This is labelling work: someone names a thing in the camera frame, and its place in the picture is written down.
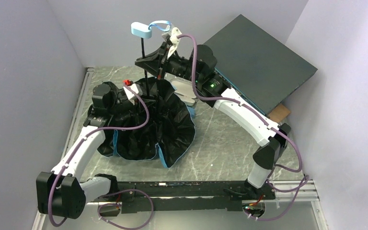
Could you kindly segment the light blue folding umbrella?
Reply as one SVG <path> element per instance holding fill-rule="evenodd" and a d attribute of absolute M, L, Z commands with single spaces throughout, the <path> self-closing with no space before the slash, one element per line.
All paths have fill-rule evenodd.
<path fill-rule="evenodd" d="M 152 37 L 153 28 L 164 33 L 170 26 L 171 22 L 166 20 L 150 24 L 133 22 L 131 33 L 146 40 Z M 147 71 L 145 73 L 145 77 L 135 83 L 141 87 L 141 98 L 149 110 L 148 123 L 137 130 L 115 131 L 112 138 L 106 138 L 107 146 L 101 145 L 98 151 L 106 157 L 119 156 L 131 161 L 159 158 L 165 168 L 170 168 L 193 143 L 195 124 L 190 108 L 174 93 L 173 86 L 165 76 L 158 79 Z M 116 127 L 133 127 L 145 121 L 145 110 L 138 100 L 136 102 L 136 107 L 130 111 L 114 111 L 114 106 L 109 109 Z M 93 102 L 89 111 L 92 117 Z"/>

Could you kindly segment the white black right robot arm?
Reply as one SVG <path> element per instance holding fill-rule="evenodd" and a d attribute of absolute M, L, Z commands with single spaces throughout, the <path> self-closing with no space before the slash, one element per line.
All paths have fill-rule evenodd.
<path fill-rule="evenodd" d="M 135 65 L 158 79 L 169 73 L 194 81 L 198 99 L 229 116 L 255 139 L 260 147 L 253 155 L 252 171 L 245 185 L 259 192 L 287 146 L 290 127 L 280 127 L 252 108 L 215 69 L 218 61 L 210 47 L 197 45 L 190 58 L 181 57 L 176 51 L 169 55 L 170 50 L 172 46 L 164 42 L 156 51 L 137 58 Z"/>

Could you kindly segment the mint green umbrella case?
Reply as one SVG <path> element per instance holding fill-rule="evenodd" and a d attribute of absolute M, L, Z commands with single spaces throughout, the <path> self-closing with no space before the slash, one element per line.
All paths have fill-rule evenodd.
<path fill-rule="evenodd" d="M 187 106 L 194 106 L 197 101 L 197 97 L 195 96 L 191 83 L 172 79 L 170 81 L 171 85 L 174 88 L 174 93 L 187 105 Z"/>

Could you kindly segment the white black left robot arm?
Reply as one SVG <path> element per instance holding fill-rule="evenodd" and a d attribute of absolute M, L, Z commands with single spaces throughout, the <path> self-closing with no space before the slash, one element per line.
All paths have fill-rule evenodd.
<path fill-rule="evenodd" d="M 145 110 L 145 121 L 136 126 L 116 127 L 115 119 L 109 111 L 118 105 L 119 92 L 132 105 L 138 100 Z M 101 196 L 114 196 L 118 192 L 117 178 L 100 174 L 87 182 L 80 182 L 82 173 L 93 154 L 101 145 L 107 146 L 106 138 L 113 137 L 115 131 L 131 131 L 144 127 L 150 113 L 141 98 L 142 92 L 136 83 L 125 81 L 118 89 L 113 83 L 105 82 L 95 88 L 93 94 L 94 115 L 88 118 L 67 154 L 50 172 L 41 172 L 36 179 L 38 211 L 46 214 L 55 227 L 67 219 L 77 219 L 87 203 Z"/>

